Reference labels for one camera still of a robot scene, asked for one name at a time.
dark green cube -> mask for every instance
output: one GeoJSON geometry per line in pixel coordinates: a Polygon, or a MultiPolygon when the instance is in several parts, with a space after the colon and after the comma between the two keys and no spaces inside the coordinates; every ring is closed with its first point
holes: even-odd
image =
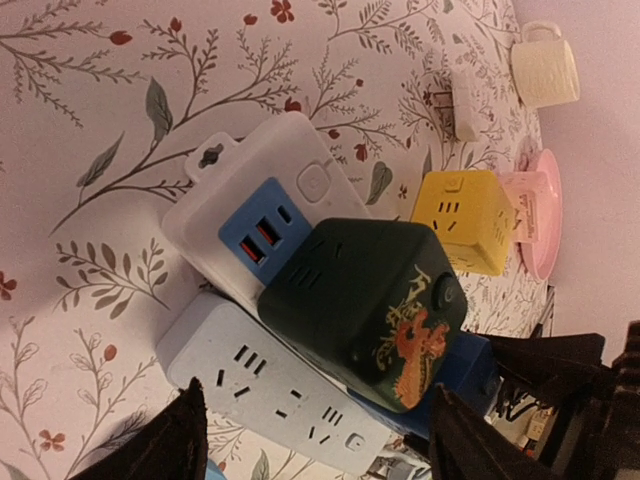
{"type": "Polygon", "coordinates": [[[394,412],[418,404],[466,313],[435,233],[385,220],[322,221],[258,301],[302,356],[394,412]]]}

wall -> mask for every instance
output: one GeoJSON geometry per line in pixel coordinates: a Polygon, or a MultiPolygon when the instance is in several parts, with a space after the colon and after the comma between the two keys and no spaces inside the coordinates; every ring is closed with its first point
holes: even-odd
{"type": "Polygon", "coordinates": [[[554,334],[597,331],[610,361],[640,318],[640,8],[637,0],[514,3],[521,22],[562,27],[582,85],[579,102],[540,111],[565,194],[554,334]]]}

mug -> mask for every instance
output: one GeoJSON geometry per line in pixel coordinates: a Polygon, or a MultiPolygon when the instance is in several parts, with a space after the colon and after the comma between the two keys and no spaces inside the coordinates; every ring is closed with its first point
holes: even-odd
{"type": "Polygon", "coordinates": [[[522,27],[522,43],[513,45],[511,65],[518,95],[528,107],[560,105],[580,98],[571,46],[553,22],[530,22],[522,27]]]}

pink tray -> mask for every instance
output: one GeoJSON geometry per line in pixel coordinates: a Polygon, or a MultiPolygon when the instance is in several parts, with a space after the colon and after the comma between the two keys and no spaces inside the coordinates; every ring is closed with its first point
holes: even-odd
{"type": "Polygon", "coordinates": [[[562,236],[562,184],[560,171],[553,152],[545,149],[529,165],[529,171],[547,174],[551,186],[551,198],[540,212],[543,219],[540,239],[535,243],[522,243],[522,256],[529,273],[538,280],[546,280],[551,275],[558,258],[560,237],[562,236]]]}

yellow cube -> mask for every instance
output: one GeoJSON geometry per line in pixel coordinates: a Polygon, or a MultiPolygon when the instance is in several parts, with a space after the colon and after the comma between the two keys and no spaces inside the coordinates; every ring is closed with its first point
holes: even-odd
{"type": "Polygon", "coordinates": [[[411,221],[435,231],[456,270],[502,275],[515,212],[493,172],[427,174],[411,221]]]}

